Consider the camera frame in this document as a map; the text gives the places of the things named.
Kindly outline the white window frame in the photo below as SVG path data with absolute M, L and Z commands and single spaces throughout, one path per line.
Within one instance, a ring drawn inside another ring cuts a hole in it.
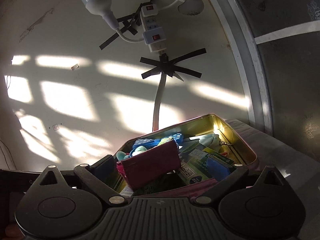
M 210 0 L 230 42 L 245 97 L 249 123 L 269 135 L 273 120 L 267 79 L 258 45 L 319 31 L 319 20 L 292 25 L 255 37 L 237 0 Z

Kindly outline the blue polka dot headband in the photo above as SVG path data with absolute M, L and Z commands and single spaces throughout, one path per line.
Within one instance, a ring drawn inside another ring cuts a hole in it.
M 139 155 L 147 150 L 150 150 L 158 145 L 162 145 L 169 141 L 175 141 L 177 147 L 183 142 L 184 136 L 182 133 L 175 133 L 166 137 L 163 137 L 162 139 L 151 139 L 151 138 L 145 138 L 145 139 L 138 139 L 135 141 L 135 143 L 132 146 L 132 150 L 129 153 L 130 157 L 134 157 L 136 155 Z

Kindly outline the white power strip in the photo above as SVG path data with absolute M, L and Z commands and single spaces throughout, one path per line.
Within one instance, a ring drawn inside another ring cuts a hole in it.
M 157 20 L 158 8 L 155 4 L 148 4 L 141 7 L 140 21 L 143 26 L 142 37 L 151 53 L 162 54 L 166 50 L 166 35 L 163 27 Z

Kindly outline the black tape cross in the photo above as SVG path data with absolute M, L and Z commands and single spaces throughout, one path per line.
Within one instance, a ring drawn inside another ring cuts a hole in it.
M 201 48 L 201 49 L 192 51 L 190 53 L 187 53 L 185 55 L 179 56 L 179 57 L 172 59 L 172 60 L 168 60 L 168 56 L 166 55 L 166 53 L 162 54 L 159 57 L 159 60 L 152 60 L 152 59 L 148 59 L 145 57 L 141 57 L 140 63 L 153 66 L 153 68 L 151 70 L 148 70 L 147 72 L 144 72 L 143 74 L 141 74 L 142 79 L 146 79 L 150 76 L 158 75 L 158 74 L 162 74 L 162 73 L 164 73 L 165 75 L 167 75 L 169 77 L 173 77 L 177 73 L 182 73 L 182 74 L 186 74 L 186 75 L 193 76 L 193 77 L 200 79 L 202 76 L 201 72 L 197 72 L 195 70 L 188 69 L 185 67 L 180 67 L 177 65 L 177 63 L 184 61 L 184 60 L 191 59 L 193 57 L 203 55 L 206 52 L 207 51 L 205 48 Z

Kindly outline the upper black tape strips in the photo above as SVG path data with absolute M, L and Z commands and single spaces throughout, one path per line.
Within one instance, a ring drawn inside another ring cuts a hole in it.
M 127 15 L 127 16 L 123 16 L 121 18 L 117 18 L 117 21 L 118 21 L 119 27 L 120 27 L 120 31 L 122 32 L 122 34 L 125 33 L 128 30 L 131 34 L 136 35 L 137 30 L 133 27 L 133 25 L 134 24 L 141 25 L 141 22 L 138 19 L 138 14 L 141 11 L 141 7 L 143 5 L 151 4 L 152 1 L 153 0 L 150 0 L 149 2 L 146 2 L 146 3 L 141 3 L 140 6 L 138 7 L 138 9 L 136 10 L 136 12 L 131 14 L 131 15 Z M 117 33 L 112 35 L 103 44 L 101 44 L 99 46 L 99 48 L 101 50 L 103 50 L 104 48 L 106 48 L 109 44 L 111 44 L 118 37 L 119 37 L 119 35 Z

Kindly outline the green white toothpaste box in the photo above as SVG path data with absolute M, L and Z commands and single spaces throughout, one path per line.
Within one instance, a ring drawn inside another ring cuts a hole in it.
M 181 167 L 178 170 L 178 175 L 187 185 L 213 178 L 208 173 L 206 166 L 206 161 L 209 155 L 234 166 L 234 161 L 215 152 L 207 153 L 202 150 L 194 149 L 188 154 L 180 153 Z

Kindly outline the teal plush toy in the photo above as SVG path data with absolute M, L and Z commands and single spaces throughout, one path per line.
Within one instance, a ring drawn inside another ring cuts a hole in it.
M 139 155 L 143 152 L 147 151 L 147 148 L 144 146 L 138 146 L 137 148 L 133 149 L 130 153 L 125 153 L 123 151 L 119 151 L 116 153 L 116 158 L 118 161 L 122 161 L 131 157 L 134 157 L 136 155 Z

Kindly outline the white wall sticker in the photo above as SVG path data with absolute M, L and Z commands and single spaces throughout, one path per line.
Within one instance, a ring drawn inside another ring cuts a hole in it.
M 54 124 L 52 126 L 52 128 L 53 128 L 54 131 L 57 131 L 57 130 L 59 130 L 59 125 L 58 124 Z

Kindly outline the teal zip pouch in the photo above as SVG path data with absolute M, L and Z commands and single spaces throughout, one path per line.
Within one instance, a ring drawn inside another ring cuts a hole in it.
M 180 153 L 191 152 L 194 149 L 204 150 L 210 148 L 216 152 L 219 152 L 222 145 L 222 141 L 218 134 L 210 133 L 205 135 L 199 135 L 195 137 L 185 138 L 180 144 Z

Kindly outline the white lamp bulb plug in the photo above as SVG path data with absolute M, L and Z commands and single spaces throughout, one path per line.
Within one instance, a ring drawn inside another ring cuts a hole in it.
M 98 15 L 113 29 L 119 37 L 129 43 L 140 43 L 144 42 L 143 38 L 130 39 L 125 37 L 120 31 L 119 23 L 111 10 L 112 0 L 81 0 L 85 8 L 92 14 Z

